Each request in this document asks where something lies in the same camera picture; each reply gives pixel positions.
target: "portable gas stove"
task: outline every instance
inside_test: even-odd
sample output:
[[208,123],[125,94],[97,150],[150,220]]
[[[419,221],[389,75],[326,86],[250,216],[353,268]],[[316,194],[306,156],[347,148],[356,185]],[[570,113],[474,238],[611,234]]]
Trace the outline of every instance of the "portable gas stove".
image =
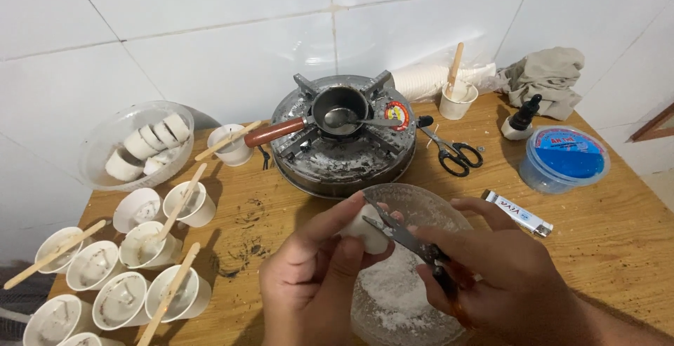
[[415,153],[417,119],[393,88],[391,73],[384,71],[374,79],[333,75],[310,82],[299,74],[294,78],[299,88],[277,106],[272,125],[310,118],[316,96],[338,87],[351,88],[366,98],[368,118],[403,122],[396,127],[363,124],[345,135],[328,134],[316,123],[305,122],[302,130],[273,140],[274,162],[293,186],[319,197],[347,198],[360,189],[395,181],[407,170]]

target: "popsicle stick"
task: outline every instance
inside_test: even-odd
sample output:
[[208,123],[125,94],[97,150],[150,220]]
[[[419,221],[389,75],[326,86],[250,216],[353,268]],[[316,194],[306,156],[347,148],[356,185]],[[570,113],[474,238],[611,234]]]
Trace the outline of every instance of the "popsicle stick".
[[94,226],[90,227],[89,229],[85,230],[79,235],[76,235],[72,238],[69,238],[64,242],[62,245],[57,247],[54,251],[51,253],[45,255],[44,258],[38,260],[33,264],[32,266],[28,267],[27,269],[23,270],[21,273],[17,274],[15,277],[11,278],[5,283],[5,290],[9,290],[19,284],[20,282],[26,280],[30,275],[36,273],[40,268],[46,266],[47,264],[52,263],[56,258],[59,256],[63,255],[66,251],[72,249],[73,247],[77,246],[80,242],[82,242],[85,238],[91,236],[91,234],[96,233],[97,231],[101,230],[105,226],[105,220],[100,220],[98,221]]
[[456,47],[456,54],[454,54],[454,62],[452,62],[450,74],[447,76],[447,81],[449,82],[449,84],[447,84],[447,90],[445,91],[445,93],[451,92],[452,88],[454,87],[454,83],[456,82],[456,76],[459,73],[459,63],[461,63],[461,55],[463,55],[463,42],[459,42],[458,46]]
[[196,188],[197,183],[199,183],[199,179],[201,178],[201,175],[204,173],[204,170],[206,169],[206,163],[202,163],[199,166],[199,169],[197,170],[197,173],[194,174],[192,177],[192,180],[190,180],[190,184],[187,185],[187,189],[183,193],[183,196],[180,198],[180,201],[178,204],[173,208],[173,211],[171,211],[171,215],[168,216],[168,220],[164,223],[164,227],[162,227],[162,230],[157,234],[157,240],[162,241],[166,236],[169,234],[169,231],[173,227],[173,223],[178,219],[178,214],[180,214],[180,211],[183,209],[183,206],[185,206],[185,203],[190,199],[190,196],[192,196],[192,192],[194,191],[194,188]]
[[180,268],[178,268],[178,272],[173,277],[171,284],[168,285],[166,295],[159,303],[157,310],[154,311],[154,316],[152,316],[150,323],[147,324],[147,328],[145,328],[145,331],[143,332],[143,335],[140,337],[137,346],[148,346],[150,344],[150,340],[152,340],[154,332],[157,331],[157,326],[159,326],[162,317],[169,308],[171,300],[173,300],[173,297],[180,288],[180,284],[182,284],[183,280],[185,280],[185,275],[190,271],[192,262],[194,262],[194,258],[196,258],[200,248],[201,245],[199,245],[199,242],[192,244],[192,247],[190,247],[190,251],[187,252],[185,260],[180,265]]
[[238,140],[239,138],[243,137],[244,135],[252,132],[253,130],[257,129],[260,125],[262,125],[262,121],[255,121],[252,124],[244,127],[243,129],[239,130],[238,132],[231,133],[229,136],[223,138],[222,140],[218,141],[215,145],[209,147],[206,151],[202,152],[201,154],[197,155],[194,157],[195,161],[201,162],[202,159],[209,157],[211,154],[214,152],[220,150],[221,148],[227,146],[228,144],[234,142],[235,140]]

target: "blue plastic tub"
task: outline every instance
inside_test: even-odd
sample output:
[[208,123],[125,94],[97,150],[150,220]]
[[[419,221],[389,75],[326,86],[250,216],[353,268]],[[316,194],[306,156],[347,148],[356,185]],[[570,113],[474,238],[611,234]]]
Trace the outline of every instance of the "blue plastic tub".
[[606,147],[594,137],[574,127],[542,126],[527,140],[520,177],[536,191],[563,194],[596,183],[610,167]]

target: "small saucepan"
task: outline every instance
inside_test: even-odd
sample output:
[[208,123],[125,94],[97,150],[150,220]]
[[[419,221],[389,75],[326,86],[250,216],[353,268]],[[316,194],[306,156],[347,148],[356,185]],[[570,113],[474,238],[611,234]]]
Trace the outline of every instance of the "small saucepan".
[[366,119],[369,114],[369,105],[360,91],[349,86],[332,86],[316,96],[310,111],[311,115],[254,130],[246,134],[243,140],[246,146],[256,147],[281,138],[283,135],[298,132],[313,123],[316,123],[322,132],[331,135],[350,135],[363,125],[344,124],[332,128],[325,125],[325,115],[330,111],[347,111],[358,119]]

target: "glass bowl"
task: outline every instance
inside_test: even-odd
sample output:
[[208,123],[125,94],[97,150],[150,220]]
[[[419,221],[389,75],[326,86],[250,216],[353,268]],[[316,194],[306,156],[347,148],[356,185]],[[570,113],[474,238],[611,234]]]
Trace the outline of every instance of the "glass bowl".
[[[472,229],[441,197],[408,184],[378,184],[363,190],[398,211],[406,225],[432,225],[449,231]],[[462,345],[470,333],[458,321],[431,307],[414,270],[421,259],[396,244],[394,255],[358,275],[351,306],[353,332],[371,346]]]
[[[134,130],[155,124],[166,116],[178,113],[190,128],[190,137],[183,143],[183,149],[169,164],[150,175],[143,175],[135,181],[117,180],[105,171],[105,163],[115,149],[122,146],[124,139]],[[152,188],[169,180],[185,165],[194,146],[194,118],[189,110],[171,101],[147,101],[132,105],[98,124],[80,145],[80,176],[83,182],[99,191],[130,192],[139,188]]]

